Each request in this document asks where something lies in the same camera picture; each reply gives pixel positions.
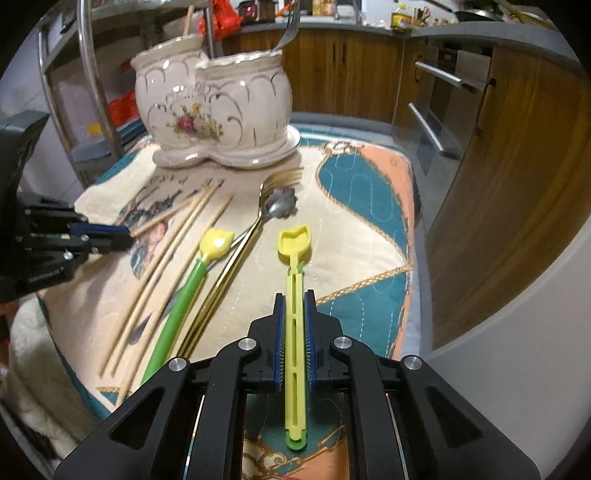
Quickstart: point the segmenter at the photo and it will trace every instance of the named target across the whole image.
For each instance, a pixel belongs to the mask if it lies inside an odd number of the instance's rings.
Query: bottle
[[[322,15],[322,0],[312,0],[312,15],[315,17]]]
[[[333,0],[324,0],[322,4],[322,15],[332,17],[335,14],[335,5]]]

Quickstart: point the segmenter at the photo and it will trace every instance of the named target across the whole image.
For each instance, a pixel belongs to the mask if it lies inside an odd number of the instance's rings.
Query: oven
[[[413,163],[424,227],[431,228],[452,185],[472,136],[491,58],[486,49],[466,51],[430,44],[415,62],[421,70],[415,102],[416,125],[404,149]]]

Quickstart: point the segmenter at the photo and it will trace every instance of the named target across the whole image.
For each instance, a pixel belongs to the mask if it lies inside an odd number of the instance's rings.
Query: oven handle
[[[412,102],[410,102],[408,104],[408,107],[410,108],[410,111],[413,114],[413,117],[416,119],[418,124],[421,126],[421,129],[423,130],[423,132],[425,133],[425,135],[427,136],[427,138],[431,142],[431,145],[433,146],[433,148],[435,148],[437,153],[439,155],[441,155],[442,157],[450,158],[451,160],[459,160],[460,157],[457,154],[457,151],[450,150],[450,149],[443,147],[443,145],[441,144],[441,142],[437,138],[437,135],[435,134],[433,129],[429,126],[427,121],[424,119],[424,117],[417,110],[417,107],[415,107]]]
[[[451,73],[445,72],[444,70],[440,70],[433,65],[429,65],[428,63],[422,61],[416,61],[414,63],[415,67],[418,69],[423,70],[424,72],[430,73],[431,75],[443,80],[444,82],[453,85],[455,88],[465,88],[466,90],[475,91],[475,90],[482,90],[484,85],[480,85],[479,82],[471,81],[469,79],[462,79],[453,75]]]

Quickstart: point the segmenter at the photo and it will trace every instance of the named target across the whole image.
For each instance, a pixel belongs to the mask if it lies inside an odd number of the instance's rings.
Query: cabinet door
[[[390,123],[400,80],[402,39],[341,31],[334,41],[334,113]]]
[[[507,305],[591,213],[591,82],[495,47],[478,134],[426,238],[434,347]]]
[[[332,30],[300,30],[284,52],[294,112],[335,113],[337,69]]]
[[[238,33],[222,41],[224,55],[270,50],[279,42],[282,31],[269,30],[253,33]]]

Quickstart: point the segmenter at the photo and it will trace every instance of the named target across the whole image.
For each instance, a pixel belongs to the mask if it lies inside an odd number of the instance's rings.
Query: wooden chopstick
[[[99,367],[99,372],[98,372],[100,377],[102,377],[105,374],[107,364],[111,360],[113,351],[115,350],[115,347],[117,346],[118,342],[120,342],[120,341],[125,342],[127,340],[127,337],[123,335],[124,329],[126,331],[128,329],[129,315],[133,311],[134,307],[136,306],[136,304],[138,302],[140,295],[144,291],[146,283],[148,283],[148,280],[151,278],[152,274],[154,273],[154,271],[158,267],[160,260],[162,259],[162,257],[166,253],[166,251],[168,250],[171,243],[174,241],[174,238],[178,235],[179,230],[183,227],[183,225],[189,219],[189,216],[191,215],[191,211],[194,210],[194,208],[196,206],[198,206],[199,203],[205,198],[206,194],[209,191],[208,189],[202,190],[195,198],[192,199],[192,204],[193,204],[192,207],[189,209],[186,216],[182,220],[180,220],[178,223],[175,223],[175,225],[173,225],[170,232],[166,236],[166,239],[164,240],[159,253],[148,264],[148,268],[146,269],[144,274],[140,277],[138,284],[135,286],[135,290],[131,294],[131,298],[129,299],[129,302],[127,303],[125,309],[118,316],[115,326],[111,330],[112,333],[111,333],[111,337],[109,338],[108,347],[103,351],[103,354],[100,358],[100,364],[99,364],[100,367]]]
[[[168,247],[164,255],[162,255],[161,260],[158,263],[158,266],[156,267],[154,273],[148,280],[147,285],[141,292],[139,300],[135,303],[135,306],[133,307],[133,311],[131,312],[131,315],[129,316],[126,322],[125,329],[121,337],[119,338],[119,342],[117,343],[115,351],[112,355],[112,358],[114,358],[115,361],[111,367],[111,375],[115,375],[117,367],[119,366],[119,362],[121,362],[121,358],[123,357],[123,352],[127,345],[127,338],[129,336],[129,333],[137,323],[138,318],[142,313],[145,305],[148,303],[148,299],[152,295],[154,287],[156,286],[162,273],[166,269],[168,262],[173,257],[174,251],[180,245],[181,241],[183,241],[184,236],[191,228],[193,222],[195,221],[199,213],[201,213],[201,211],[205,208],[205,206],[213,196],[214,192],[219,188],[220,185],[221,183],[216,183],[215,185],[207,187],[203,192],[203,197],[199,198],[198,200],[196,199],[194,203],[191,204],[192,208],[187,217],[187,220],[183,223],[182,227],[175,232],[174,238],[172,239],[170,246]]]
[[[131,232],[132,238],[138,238],[140,235],[142,235],[143,233],[146,233],[146,231],[150,230],[154,225],[158,225],[160,222],[163,222],[171,215],[174,215],[175,213],[177,213],[179,210],[185,208],[188,205],[191,205],[191,202],[193,200],[194,200],[194,198],[191,196],[188,199],[184,199],[179,204],[166,209],[165,211],[163,211],[159,215],[156,215],[154,218],[151,218],[150,220],[145,222],[143,225],[140,225],[139,227],[135,228]]]
[[[166,307],[166,304],[168,303],[170,297],[173,295],[174,290],[177,287],[177,284],[181,281],[184,273],[191,265],[194,256],[199,251],[199,243],[201,243],[201,239],[203,238],[203,235],[211,227],[213,227],[215,225],[215,223],[221,217],[221,215],[224,213],[224,211],[226,210],[226,208],[228,207],[228,205],[230,204],[231,201],[232,201],[232,196],[227,195],[225,197],[224,201],[222,202],[222,204],[217,208],[217,210],[215,211],[215,214],[212,216],[207,227],[203,230],[203,233],[201,235],[201,238],[199,239],[199,242],[195,243],[195,246],[193,247],[193,250],[190,253],[190,255],[187,255],[183,264],[181,266],[179,266],[179,268],[177,270],[177,275],[176,275],[175,281],[172,282],[168,286],[168,289],[166,290],[164,295],[161,296],[161,300],[160,300],[160,303],[158,304],[158,308],[154,309],[154,311],[151,313],[150,319],[146,325],[146,328],[142,334],[142,337],[135,348],[137,350],[136,357],[128,365],[127,372],[125,373],[125,378],[123,380],[123,383],[122,383],[121,388],[119,389],[119,393],[117,395],[117,401],[115,402],[115,407],[119,407],[119,405],[121,405],[123,403],[123,400],[125,399],[125,396],[127,395],[127,392],[129,391],[129,388],[130,388],[130,386],[135,378],[135,375],[138,371],[138,368],[139,368],[139,365],[142,361],[142,358],[144,357],[144,353],[145,353],[146,349],[148,348],[148,345],[150,344],[150,341],[154,335],[154,332],[156,331],[156,328],[158,326],[158,320],[159,320],[160,316],[162,315],[162,312],[164,311],[164,308]]]
[[[191,28],[191,19],[193,18],[193,12],[195,11],[195,5],[189,5],[187,8],[187,16],[185,17],[185,27],[183,28],[183,37],[186,37]]]

